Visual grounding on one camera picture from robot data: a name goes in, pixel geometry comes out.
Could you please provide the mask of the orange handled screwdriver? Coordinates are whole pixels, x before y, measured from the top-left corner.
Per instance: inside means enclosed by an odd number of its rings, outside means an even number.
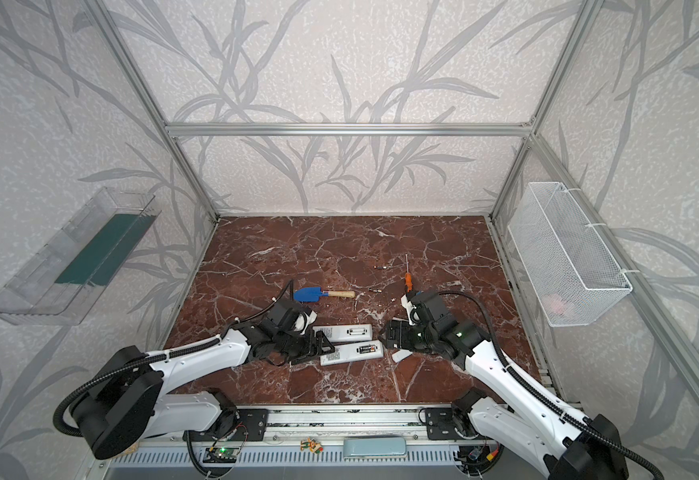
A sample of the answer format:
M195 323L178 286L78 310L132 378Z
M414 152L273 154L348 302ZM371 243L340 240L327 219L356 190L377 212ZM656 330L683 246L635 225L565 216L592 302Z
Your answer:
M413 275L409 270L409 255L405 254L405 293L413 291Z

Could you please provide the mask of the white remote control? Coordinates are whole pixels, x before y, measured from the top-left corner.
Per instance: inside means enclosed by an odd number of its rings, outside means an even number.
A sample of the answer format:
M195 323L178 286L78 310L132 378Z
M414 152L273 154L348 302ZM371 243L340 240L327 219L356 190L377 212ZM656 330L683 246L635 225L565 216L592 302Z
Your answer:
M373 339L373 329L369 324L315 326L314 331L322 332L332 343L353 343Z
M385 348L379 340L348 343L339 345L332 353L322 355L321 366L332 366L343 363L353 363L357 361L374 360L382 358Z

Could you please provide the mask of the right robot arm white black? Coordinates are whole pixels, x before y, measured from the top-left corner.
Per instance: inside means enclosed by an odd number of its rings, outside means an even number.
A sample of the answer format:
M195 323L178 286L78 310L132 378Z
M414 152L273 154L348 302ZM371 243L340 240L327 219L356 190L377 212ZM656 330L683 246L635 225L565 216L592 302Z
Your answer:
M487 392L471 390L455 401L465 437L489 437L547 479L625 479L629 468L619 430L599 415L587 418L505 356L493 327L459 320L435 290L401 298L403 321L381 334L389 348L441 357L477 378Z

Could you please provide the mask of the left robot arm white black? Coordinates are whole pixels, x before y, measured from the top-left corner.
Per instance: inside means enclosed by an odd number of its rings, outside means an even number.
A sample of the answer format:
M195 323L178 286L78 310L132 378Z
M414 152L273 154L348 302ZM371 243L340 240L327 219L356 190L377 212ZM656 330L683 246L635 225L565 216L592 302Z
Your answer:
M120 455L147 437L208 430L226 409L221 395L179 394L178 388L274 354L298 364L334 353L326 334L313 328L316 318L311 308L282 298L207 340L153 352L125 347L61 402L54 426L84 438L99 460Z

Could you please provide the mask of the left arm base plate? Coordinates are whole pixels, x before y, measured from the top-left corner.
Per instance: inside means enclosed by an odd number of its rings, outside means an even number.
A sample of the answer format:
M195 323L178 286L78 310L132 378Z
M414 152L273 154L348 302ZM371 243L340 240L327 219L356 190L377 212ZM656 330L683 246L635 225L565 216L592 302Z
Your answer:
M218 420L215 438L231 442L263 441L269 413L269 410L259 408L224 412Z

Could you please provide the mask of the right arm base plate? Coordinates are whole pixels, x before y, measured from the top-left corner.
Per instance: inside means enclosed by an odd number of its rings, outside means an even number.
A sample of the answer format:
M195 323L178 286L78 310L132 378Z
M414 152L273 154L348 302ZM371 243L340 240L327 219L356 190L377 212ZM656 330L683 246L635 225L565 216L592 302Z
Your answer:
M427 439L433 441L459 441L467 440L455 423L455 409L453 407L425 407L417 412L419 422L427 430Z

